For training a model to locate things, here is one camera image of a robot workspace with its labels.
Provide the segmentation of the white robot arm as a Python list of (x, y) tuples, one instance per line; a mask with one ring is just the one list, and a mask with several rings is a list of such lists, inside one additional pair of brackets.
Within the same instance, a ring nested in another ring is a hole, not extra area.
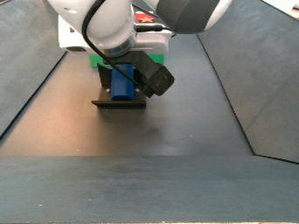
[(83, 20), (96, 0), (47, 0), (59, 14), (60, 48), (70, 52), (120, 56), (130, 51), (163, 54), (175, 34), (206, 32), (220, 20), (232, 0), (143, 0), (163, 22), (158, 31), (140, 32), (134, 0), (102, 0), (83, 30)]

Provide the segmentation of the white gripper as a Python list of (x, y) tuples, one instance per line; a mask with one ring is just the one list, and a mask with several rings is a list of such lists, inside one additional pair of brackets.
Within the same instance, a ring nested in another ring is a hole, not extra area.
[[(164, 54), (172, 36), (166, 26), (159, 23), (140, 24), (135, 15), (96, 15), (88, 24), (88, 39), (104, 54), (126, 54), (143, 51), (148, 54)], [(94, 53), (95, 50), (83, 38), (82, 15), (59, 16), (60, 48), (74, 52)]]

